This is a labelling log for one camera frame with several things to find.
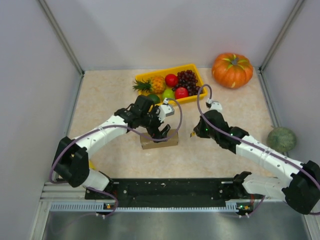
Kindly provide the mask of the brown cardboard express box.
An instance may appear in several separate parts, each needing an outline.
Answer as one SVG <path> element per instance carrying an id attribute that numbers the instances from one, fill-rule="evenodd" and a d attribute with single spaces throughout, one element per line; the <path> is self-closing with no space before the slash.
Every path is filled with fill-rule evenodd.
<path id="1" fill-rule="evenodd" d="M 167 141 L 154 142 L 145 137 L 140 136 L 140 143 L 143 150 L 165 148 L 177 146 L 179 143 L 179 134 L 176 133 L 172 138 Z"/>

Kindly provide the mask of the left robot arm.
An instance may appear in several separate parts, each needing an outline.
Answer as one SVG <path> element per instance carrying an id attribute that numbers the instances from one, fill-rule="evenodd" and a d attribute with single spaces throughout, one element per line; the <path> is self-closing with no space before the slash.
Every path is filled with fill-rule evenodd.
<path id="1" fill-rule="evenodd" d="M 104 191 L 112 180 L 89 166 L 91 156 L 115 138 L 138 127 L 145 128 L 154 140 L 165 139 L 171 127 L 166 125 L 162 130 L 159 127 L 174 113 L 170 104 L 155 105 L 152 99 L 140 95 L 134 103 L 117 110 L 92 131 L 74 139 L 67 136 L 61 139 L 52 170 L 73 188 L 83 186 Z"/>

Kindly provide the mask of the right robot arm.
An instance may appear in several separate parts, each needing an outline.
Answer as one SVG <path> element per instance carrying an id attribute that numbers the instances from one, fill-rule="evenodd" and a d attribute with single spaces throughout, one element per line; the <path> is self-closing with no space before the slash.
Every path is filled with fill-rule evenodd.
<path id="1" fill-rule="evenodd" d="M 213 139 L 222 149 L 247 158 L 274 174 L 260 177 L 253 173 L 237 175 L 238 182 L 249 194 L 259 194 L 286 202 L 303 215 L 318 215 L 313 209 L 320 200 L 320 167 L 289 158 L 259 143 L 247 131 L 229 126 L 223 115 L 211 109 L 201 113 L 192 136 Z"/>

